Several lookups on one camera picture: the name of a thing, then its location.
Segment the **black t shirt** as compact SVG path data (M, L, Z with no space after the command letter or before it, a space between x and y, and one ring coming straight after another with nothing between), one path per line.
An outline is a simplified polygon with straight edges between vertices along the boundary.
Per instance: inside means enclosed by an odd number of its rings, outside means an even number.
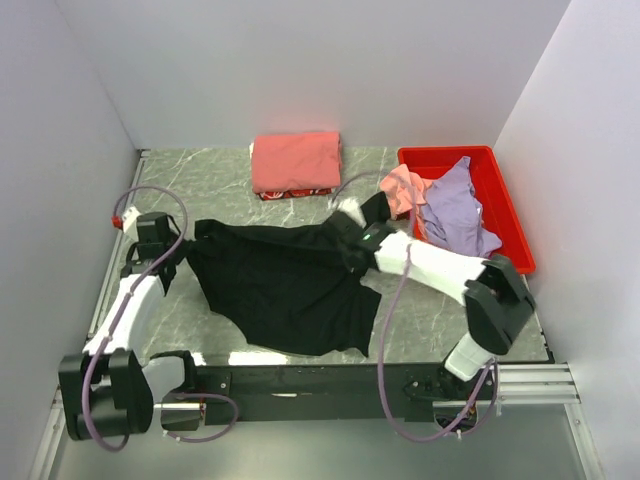
M286 228L195 223L187 255L212 312L252 345L322 356L369 354L380 293L349 270L327 223Z

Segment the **aluminium frame rail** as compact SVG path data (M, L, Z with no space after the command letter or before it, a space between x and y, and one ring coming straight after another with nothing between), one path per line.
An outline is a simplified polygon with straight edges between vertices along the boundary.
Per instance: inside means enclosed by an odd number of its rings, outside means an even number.
M278 365L278 366L196 366L187 382L188 392L206 392L237 397L266 394L275 398L302 398L318 395L378 395L377 367L374 365ZM400 393L435 403L467 400L479 378L463 382L435 363L389 364L383 367L388 397ZM500 401L516 403L575 403L577 389L569 369L555 364L505 364L498 378L488 375L479 401L496 392Z

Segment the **crumpled salmon t shirt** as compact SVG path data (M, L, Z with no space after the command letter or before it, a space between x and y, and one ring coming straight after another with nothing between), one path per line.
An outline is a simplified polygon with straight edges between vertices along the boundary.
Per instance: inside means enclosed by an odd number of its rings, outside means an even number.
M415 228L423 241L428 240L423 207L427 204L427 192L433 180L411 172L406 164L400 164L384 177L379 186L385 194L392 220L415 215Z

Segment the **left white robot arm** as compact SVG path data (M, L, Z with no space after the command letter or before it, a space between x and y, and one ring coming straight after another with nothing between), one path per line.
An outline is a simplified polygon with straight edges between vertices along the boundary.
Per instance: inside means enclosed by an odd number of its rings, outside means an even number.
M128 438L146 432L155 404L167 395L179 402L200 388L194 359L186 350L155 355L141 364L138 354L148 321L159 307L183 254L175 247L180 230L167 213L129 209L116 225L134 238L120 272L114 304L78 354L58 367L66 428L75 441Z

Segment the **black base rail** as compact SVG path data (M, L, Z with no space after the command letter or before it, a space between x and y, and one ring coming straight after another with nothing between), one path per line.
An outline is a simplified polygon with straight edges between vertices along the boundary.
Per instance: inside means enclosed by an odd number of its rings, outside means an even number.
M388 407L396 419L432 422L438 404L463 406L479 376L463 382L437 363L387 364L383 380ZM195 430L224 425L233 407L204 395L223 395L239 407L243 422L382 419L377 367L354 365L198 366L195 384L156 402L191 415L169 417L168 429Z

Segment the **red plastic bin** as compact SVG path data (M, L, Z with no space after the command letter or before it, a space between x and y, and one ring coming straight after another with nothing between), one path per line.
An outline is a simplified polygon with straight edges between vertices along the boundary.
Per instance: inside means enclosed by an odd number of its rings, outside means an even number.
M436 180L462 157L469 157L471 182L483 206L483 224L502 241L498 254L511 259L522 275L535 272L536 263L511 200L507 185L489 146L402 147L398 162L421 178Z

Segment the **folded pink t shirt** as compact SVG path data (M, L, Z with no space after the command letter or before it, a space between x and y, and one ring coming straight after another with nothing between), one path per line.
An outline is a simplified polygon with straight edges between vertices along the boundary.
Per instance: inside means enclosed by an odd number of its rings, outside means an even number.
M341 184L338 132L257 136L251 153L254 193L328 189Z

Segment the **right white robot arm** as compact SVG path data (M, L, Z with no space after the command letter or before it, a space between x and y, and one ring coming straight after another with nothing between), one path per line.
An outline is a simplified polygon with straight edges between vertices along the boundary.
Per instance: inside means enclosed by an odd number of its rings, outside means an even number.
M387 224L366 227L343 211L333 212L323 227L349 267L409 278L465 308L467 332L447 355L438 377L440 390L449 398L464 397L489 360L510 351L535 312L531 292L505 256L453 253Z

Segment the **crumpled lavender t shirt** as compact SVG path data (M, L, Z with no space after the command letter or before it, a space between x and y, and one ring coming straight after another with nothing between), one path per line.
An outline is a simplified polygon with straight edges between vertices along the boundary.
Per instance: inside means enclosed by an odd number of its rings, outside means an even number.
M483 205L475 196L471 158L461 157L443 176L432 182L422 206L429 243L457 254L489 258L502 247L498 235L483 222Z

